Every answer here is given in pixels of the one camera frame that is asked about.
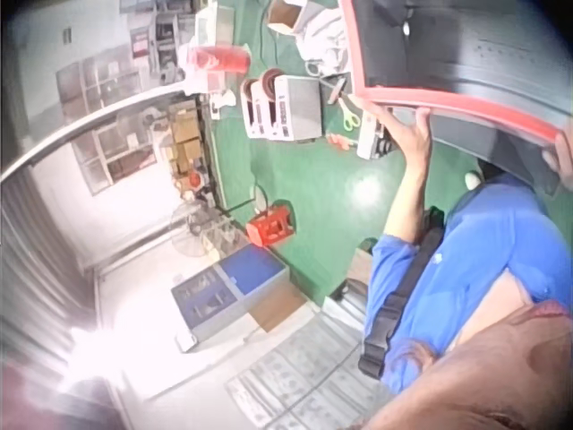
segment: green floor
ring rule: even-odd
[[[235,43],[251,49],[250,76],[258,77],[275,65],[287,73],[304,74],[294,40],[266,27],[261,30],[261,4],[267,0],[220,3],[235,8]],[[319,3],[334,5],[336,0]],[[381,233],[404,170],[401,154],[396,151],[383,159],[365,161],[352,151],[331,148],[324,139],[305,144],[250,140],[240,107],[226,107],[221,114],[223,119],[213,122],[211,128],[224,203],[232,207],[248,199],[256,181],[270,202],[292,204],[296,235],[276,250],[290,264],[297,285],[320,303],[345,277],[355,248],[365,238]],[[326,133],[344,132],[339,108],[325,107],[323,116]],[[475,168],[473,157],[436,144],[426,205],[449,211],[466,191],[464,174]],[[368,198],[372,191],[378,196],[375,200]],[[571,243],[573,197],[561,193],[546,203]],[[242,224],[253,215],[249,206],[234,213]]]

